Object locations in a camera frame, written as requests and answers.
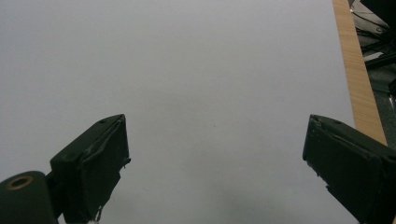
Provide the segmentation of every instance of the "wooden edge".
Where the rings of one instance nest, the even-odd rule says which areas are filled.
[[[332,0],[356,129],[387,145],[347,0]]]

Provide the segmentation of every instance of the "white table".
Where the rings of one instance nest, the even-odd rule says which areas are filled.
[[[355,223],[302,160],[353,125],[332,2],[0,3],[0,179],[124,113],[103,223]]]

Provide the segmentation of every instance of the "black cable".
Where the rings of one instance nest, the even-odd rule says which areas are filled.
[[[372,23],[372,24],[375,24],[375,25],[377,25],[377,26],[379,26],[379,27],[385,29],[385,30],[388,30],[388,27],[387,27],[387,26],[378,24],[378,23],[376,23],[376,22],[374,22],[374,21],[370,21],[370,20],[368,20],[368,19],[366,19],[366,18],[364,18],[364,17],[362,17],[362,16],[356,14],[355,12],[352,12],[352,14],[355,15],[355,16],[357,16],[357,17],[359,17],[359,18],[361,18],[361,19],[364,20],[364,21],[368,21],[368,22],[370,22],[370,23]]]

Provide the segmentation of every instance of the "cable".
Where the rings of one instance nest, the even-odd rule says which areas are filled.
[[[364,20],[364,21],[368,21],[368,22],[370,22],[370,23],[372,23],[372,24],[375,24],[375,25],[377,25],[377,26],[379,26],[379,27],[385,29],[385,30],[388,30],[388,27],[387,27],[387,26],[378,24],[378,23],[376,23],[376,22],[374,22],[374,21],[370,21],[370,20],[368,20],[368,19],[366,19],[366,18],[364,18],[364,17],[362,17],[362,16],[356,14],[355,12],[352,12],[352,14],[355,15],[355,16],[357,16],[357,17],[359,17],[359,18],[361,18],[361,19]]]

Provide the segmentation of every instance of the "white surface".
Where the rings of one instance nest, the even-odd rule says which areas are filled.
[[[0,179],[124,113],[101,223],[355,223],[302,160],[353,125],[329,0],[0,2]]]

